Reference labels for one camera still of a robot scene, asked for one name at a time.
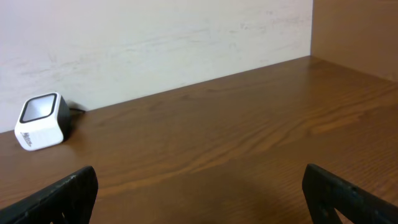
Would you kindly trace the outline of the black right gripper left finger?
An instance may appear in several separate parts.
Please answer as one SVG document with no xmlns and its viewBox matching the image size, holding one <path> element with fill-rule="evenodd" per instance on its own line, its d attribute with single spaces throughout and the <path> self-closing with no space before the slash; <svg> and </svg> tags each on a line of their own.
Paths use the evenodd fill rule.
<svg viewBox="0 0 398 224">
<path fill-rule="evenodd" d="M 42 190 L 1 209 L 1 223 L 89 223 L 98 179 L 85 166 Z"/>
</svg>

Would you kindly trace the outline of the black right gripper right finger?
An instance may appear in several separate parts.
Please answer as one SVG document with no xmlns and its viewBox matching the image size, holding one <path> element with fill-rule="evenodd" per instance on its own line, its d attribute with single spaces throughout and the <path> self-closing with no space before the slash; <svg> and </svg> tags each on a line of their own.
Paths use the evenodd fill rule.
<svg viewBox="0 0 398 224">
<path fill-rule="evenodd" d="M 397 207 L 315 165 L 308 164 L 302 190 L 314 223 L 341 223 L 338 212 L 353 223 L 397 224 Z"/>
</svg>

